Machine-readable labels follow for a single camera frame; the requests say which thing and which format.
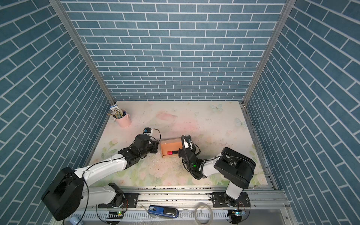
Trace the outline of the pink black marker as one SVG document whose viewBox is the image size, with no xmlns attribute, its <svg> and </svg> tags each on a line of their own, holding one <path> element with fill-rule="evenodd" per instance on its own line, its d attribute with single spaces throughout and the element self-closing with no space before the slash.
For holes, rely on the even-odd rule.
<svg viewBox="0 0 360 225">
<path fill-rule="evenodd" d="M 175 155 L 175 154 L 178 154 L 179 151 L 168 151 L 167 152 L 167 155 Z"/>
</svg>

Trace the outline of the pink paper box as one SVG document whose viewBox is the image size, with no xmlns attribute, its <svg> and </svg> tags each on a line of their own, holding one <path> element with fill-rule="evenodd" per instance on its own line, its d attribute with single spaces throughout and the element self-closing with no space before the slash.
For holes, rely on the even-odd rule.
<svg viewBox="0 0 360 225">
<path fill-rule="evenodd" d="M 179 151 L 182 150 L 182 139 L 179 138 L 173 138 L 173 139 L 166 139 L 160 141 L 160 150 L 163 158 L 169 158 L 172 156 L 178 156 L 178 154 L 175 155 L 167 155 L 167 152 L 170 151 Z"/>
</svg>

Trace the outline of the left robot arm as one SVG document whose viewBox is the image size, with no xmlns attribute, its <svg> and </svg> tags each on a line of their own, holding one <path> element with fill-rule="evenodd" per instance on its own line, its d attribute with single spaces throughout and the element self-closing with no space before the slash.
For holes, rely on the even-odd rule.
<svg viewBox="0 0 360 225">
<path fill-rule="evenodd" d="M 57 221 L 64 220 L 75 211 L 88 206 L 105 204 L 121 208 L 126 203 L 123 190 L 114 183 L 91 188 L 103 178 L 124 171 L 145 158 L 156 154 L 159 141 L 147 134 L 139 134 L 132 144 L 108 159 L 91 166 L 61 169 L 41 197 L 42 202 Z"/>
</svg>

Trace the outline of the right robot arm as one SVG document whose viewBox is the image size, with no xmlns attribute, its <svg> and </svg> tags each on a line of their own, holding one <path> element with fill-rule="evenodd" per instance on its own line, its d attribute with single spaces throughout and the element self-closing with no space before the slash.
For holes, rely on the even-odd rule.
<svg viewBox="0 0 360 225">
<path fill-rule="evenodd" d="M 199 159 L 195 151 L 189 148 L 178 152 L 185 169 L 197 180 L 205 179 L 213 174 L 220 173 L 229 184 L 221 202 L 235 207 L 242 201 L 243 190 L 248 189 L 254 176 L 256 163 L 249 157 L 242 155 L 228 147 L 214 159 Z"/>
</svg>

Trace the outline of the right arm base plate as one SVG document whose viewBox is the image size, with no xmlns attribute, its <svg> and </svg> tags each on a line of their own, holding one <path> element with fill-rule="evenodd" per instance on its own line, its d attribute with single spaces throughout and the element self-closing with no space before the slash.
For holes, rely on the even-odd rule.
<svg viewBox="0 0 360 225">
<path fill-rule="evenodd" d="M 245 207 L 251 206 L 250 199 L 246 192 L 241 192 L 237 199 L 232 199 L 224 192 L 210 193 L 210 199 L 214 208 Z"/>
</svg>

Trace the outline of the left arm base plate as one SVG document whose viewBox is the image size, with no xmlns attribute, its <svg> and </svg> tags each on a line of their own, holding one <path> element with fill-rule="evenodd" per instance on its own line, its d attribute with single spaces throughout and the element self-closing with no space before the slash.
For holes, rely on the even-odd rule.
<svg viewBox="0 0 360 225">
<path fill-rule="evenodd" d="M 138 193 L 117 194 L 110 203 L 99 204 L 97 207 L 100 209 L 135 208 L 137 206 L 138 197 Z"/>
</svg>

